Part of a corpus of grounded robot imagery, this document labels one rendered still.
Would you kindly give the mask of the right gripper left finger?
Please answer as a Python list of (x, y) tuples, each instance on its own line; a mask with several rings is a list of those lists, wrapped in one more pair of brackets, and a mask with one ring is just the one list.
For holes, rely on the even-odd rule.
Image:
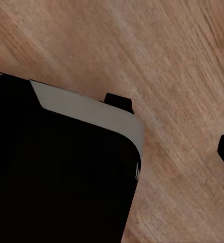
[(16, 154), (14, 137), (12, 135), (0, 137), (0, 180)]

